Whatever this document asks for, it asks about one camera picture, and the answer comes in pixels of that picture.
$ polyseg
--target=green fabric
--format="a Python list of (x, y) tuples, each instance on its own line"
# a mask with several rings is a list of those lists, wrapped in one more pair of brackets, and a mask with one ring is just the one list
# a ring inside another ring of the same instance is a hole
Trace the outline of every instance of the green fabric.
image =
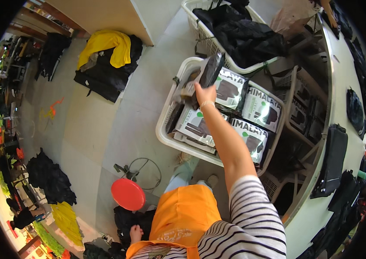
[(3, 173), (1, 171), (0, 171), (0, 187), (4, 195), (10, 196), (9, 188), (7, 187), (7, 184), (4, 182)]
[(54, 238), (49, 234), (40, 222), (33, 221), (33, 226), (35, 227), (36, 233), (40, 236), (45, 245), (49, 246), (52, 252), (55, 253), (57, 257), (62, 257), (65, 248), (61, 246)]

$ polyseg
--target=shoe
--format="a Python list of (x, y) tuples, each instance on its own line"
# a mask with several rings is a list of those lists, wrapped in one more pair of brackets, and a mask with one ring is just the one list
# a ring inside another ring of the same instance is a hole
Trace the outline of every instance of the shoe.
[(211, 176), (209, 176), (209, 178), (207, 178), (207, 183), (212, 189), (217, 185), (218, 182), (219, 178), (214, 174), (212, 174)]
[(190, 155), (188, 153), (184, 153), (184, 152), (181, 152), (180, 154), (177, 155), (179, 164), (189, 161), (192, 157), (193, 157), (192, 155)]

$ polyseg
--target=hand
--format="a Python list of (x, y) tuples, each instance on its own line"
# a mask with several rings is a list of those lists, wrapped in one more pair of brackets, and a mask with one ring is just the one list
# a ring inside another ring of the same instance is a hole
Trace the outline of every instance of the hand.
[(141, 241), (141, 237), (144, 235), (143, 230), (140, 228), (140, 225), (134, 225), (131, 227), (130, 230), (130, 237), (131, 237), (131, 245)]
[(216, 101), (216, 85), (212, 85), (208, 88), (202, 88), (199, 83), (195, 83), (196, 97), (199, 105), (205, 101)]

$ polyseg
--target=striped shirt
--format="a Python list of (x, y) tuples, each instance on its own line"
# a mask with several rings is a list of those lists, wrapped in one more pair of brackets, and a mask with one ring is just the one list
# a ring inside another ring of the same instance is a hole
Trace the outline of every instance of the striped shirt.
[[(229, 194), (231, 223), (217, 221), (197, 243), (200, 258), (285, 258), (284, 226), (259, 178), (237, 180)], [(182, 247), (149, 245), (132, 259), (187, 258)]]

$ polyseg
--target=person in black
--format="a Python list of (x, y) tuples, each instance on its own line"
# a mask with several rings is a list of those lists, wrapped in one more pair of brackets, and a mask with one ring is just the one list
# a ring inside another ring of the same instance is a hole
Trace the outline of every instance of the person in black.
[(42, 207), (39, 207), (36, 210), (29, 209), (30, 207), (27, 207), (20, 211), (19, 214), (14, 214), (13, 220), (10, 221), (10, 226), (12, 227), (12, 229), (23, 229), (25, 226), (32, 223), (37, 215), (46, 213), (45, 209)]

